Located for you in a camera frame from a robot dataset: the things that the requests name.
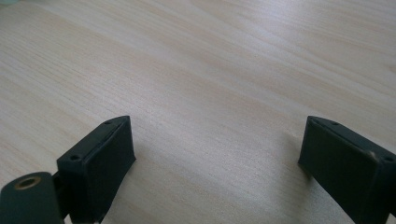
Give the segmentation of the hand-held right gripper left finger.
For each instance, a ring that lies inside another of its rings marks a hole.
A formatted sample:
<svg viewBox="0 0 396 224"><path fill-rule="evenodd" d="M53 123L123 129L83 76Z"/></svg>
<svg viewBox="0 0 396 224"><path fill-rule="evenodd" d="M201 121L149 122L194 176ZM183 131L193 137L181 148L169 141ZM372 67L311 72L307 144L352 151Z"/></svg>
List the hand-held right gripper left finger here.
<svg viewBox="0 0 396 224"><path fill-rule="evenodd" d="M77 223L100 222L135 161L128 116L107 120L58 160L58 174L71 189L69 216Z"/></svg>

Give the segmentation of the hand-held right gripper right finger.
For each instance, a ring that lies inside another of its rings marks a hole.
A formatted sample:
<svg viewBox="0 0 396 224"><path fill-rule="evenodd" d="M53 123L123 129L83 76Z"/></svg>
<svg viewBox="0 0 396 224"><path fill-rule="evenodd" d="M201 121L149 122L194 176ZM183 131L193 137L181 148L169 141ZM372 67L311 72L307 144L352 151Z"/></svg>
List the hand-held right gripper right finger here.
<svg viewBox="0 0 396 224"><path fill-rule="evenodd" d="M346 126L309 116L298 163L355 223L396 216L396 154Z"/></svg>

